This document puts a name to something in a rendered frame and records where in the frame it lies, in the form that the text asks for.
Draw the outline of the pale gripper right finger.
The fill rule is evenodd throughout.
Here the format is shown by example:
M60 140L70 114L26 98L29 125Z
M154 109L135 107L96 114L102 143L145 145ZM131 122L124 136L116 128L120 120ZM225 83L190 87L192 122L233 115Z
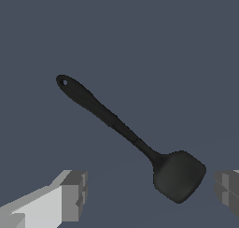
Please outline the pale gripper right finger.
M239 218L239 170L216 171L214 180L217 199Z

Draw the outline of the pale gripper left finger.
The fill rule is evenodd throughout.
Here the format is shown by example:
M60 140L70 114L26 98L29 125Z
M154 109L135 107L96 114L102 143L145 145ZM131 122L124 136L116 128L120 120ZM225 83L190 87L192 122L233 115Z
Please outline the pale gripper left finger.
M87 171L64 170L49 186L0 207L0 228L58 228L63 221L79 221L87 180Z

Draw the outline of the black spatula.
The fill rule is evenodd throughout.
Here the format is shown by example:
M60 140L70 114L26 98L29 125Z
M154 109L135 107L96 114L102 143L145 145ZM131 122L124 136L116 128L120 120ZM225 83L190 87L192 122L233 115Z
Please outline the black spatula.
M169 154L158 153L78 81L66 75L58 75L56 82L70 99L122 135L149 158L153 167L153 185L160 193L181 204L199 187L206 173L206 166L191 154L184 150Z

